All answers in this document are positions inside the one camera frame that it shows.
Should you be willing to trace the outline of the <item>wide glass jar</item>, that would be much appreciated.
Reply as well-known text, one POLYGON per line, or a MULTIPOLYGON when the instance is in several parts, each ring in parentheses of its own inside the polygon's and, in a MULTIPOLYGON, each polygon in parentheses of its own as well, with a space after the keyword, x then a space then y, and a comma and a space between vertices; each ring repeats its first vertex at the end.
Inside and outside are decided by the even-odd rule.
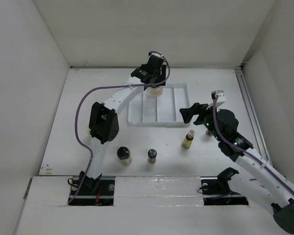
POLYGON ((163 87, 162 86, 149 86, 148 92, 152 96, 161 96, 163 93, 163 87))

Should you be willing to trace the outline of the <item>black knob spice bottle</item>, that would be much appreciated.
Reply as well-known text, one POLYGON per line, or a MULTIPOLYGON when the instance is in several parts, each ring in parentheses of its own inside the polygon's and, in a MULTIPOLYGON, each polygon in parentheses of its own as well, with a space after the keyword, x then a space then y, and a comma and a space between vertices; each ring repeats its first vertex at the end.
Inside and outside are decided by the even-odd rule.
POLYGON ((209 130, 206 130, 205 134, 206 134, 208 137, 211 137, 211 136, 212 136, 212 133, 211 133, 209 130))

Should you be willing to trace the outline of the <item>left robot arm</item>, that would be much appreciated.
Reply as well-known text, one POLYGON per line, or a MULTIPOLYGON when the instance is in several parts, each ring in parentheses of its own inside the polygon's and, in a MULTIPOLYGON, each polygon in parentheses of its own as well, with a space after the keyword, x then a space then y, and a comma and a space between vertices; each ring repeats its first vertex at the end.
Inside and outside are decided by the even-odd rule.
POLYGON ((93 88, 84 95, 76 110, 74 131, 77 142, 90 151, 90 160, 80 179, 78 189, 82 187, 88 194, 94 194, 99 190, 106 150, 120 129, 118 114, 146 88, 164 86, 169 75, 170 67, 164 55, 150 51, 147 63, 136 68, 125 84, 93 88), (79 111, 87 96, 94 91, 106 89, 117 89, 117 91, 104 102, 95 102, 92 105, 89 120, 91 147, 89 147, 78 136, 79 111))

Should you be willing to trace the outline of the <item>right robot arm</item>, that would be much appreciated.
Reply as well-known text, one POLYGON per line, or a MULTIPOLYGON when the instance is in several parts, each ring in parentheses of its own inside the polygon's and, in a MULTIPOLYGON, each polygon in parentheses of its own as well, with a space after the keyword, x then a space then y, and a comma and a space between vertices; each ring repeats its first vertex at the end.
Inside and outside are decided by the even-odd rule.
POLYGON ((231 167, 218 175, 218 190, 237 192, 264 208, 285 232, 294 234, 294 184, 274 169, 238 131, 238 120, 230 110, 215 104, 195 103, 181 108, 184 123, 197 116, 194 125, 203 125, 218 141, 221 152, 232 162, 249 172, 256 182, 244 180, 231 167))

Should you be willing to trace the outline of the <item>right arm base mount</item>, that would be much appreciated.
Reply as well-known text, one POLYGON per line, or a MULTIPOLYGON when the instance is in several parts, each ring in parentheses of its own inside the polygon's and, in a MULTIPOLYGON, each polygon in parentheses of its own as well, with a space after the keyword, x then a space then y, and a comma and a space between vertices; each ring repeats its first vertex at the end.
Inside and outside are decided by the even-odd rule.
POLYGON ((225 169, 217 176, 202 177, 197 193, 203 196, 205 206, 248 206, 245 196, 230 189, 228 182, 239 172, 231 167, 225 169))

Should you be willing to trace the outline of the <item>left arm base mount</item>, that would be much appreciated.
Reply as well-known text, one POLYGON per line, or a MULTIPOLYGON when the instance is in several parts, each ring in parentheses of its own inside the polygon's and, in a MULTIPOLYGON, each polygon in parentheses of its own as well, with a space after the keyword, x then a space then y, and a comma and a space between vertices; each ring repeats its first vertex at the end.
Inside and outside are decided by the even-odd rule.
POLYGON ((114 204, 115 177, 102 177, 96 179, 86 176, 81 171, 78 177, 69 178, 70 206, 112 206, 114 204))

